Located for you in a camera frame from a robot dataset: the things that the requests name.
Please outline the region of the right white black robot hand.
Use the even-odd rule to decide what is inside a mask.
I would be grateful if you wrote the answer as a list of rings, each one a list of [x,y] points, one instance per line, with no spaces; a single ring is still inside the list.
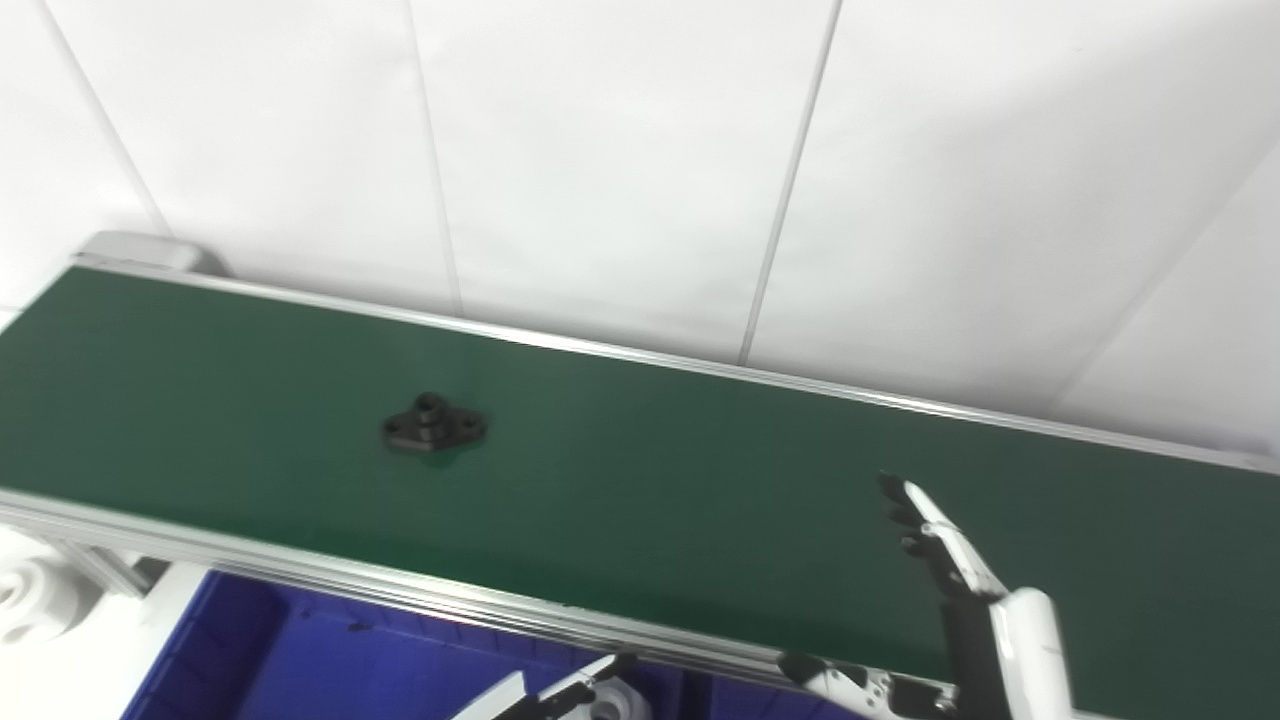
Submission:
[[[905,528],[902,551],[920,559],[941,594],[950,688],[803,652],[776,665],[800,689],[864,719],[1073,719],[1073,694],[1052,600],[1009,589],[965,533],[918,484],[878,483]]]

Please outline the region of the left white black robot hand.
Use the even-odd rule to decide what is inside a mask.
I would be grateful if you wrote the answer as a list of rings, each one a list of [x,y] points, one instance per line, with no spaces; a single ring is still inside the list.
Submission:
[[[511,673],[474,697],[451,719],[562,719],[596,698],[596,688],[637,661],[632,652],[608,653],[532,693],[521,671]]]

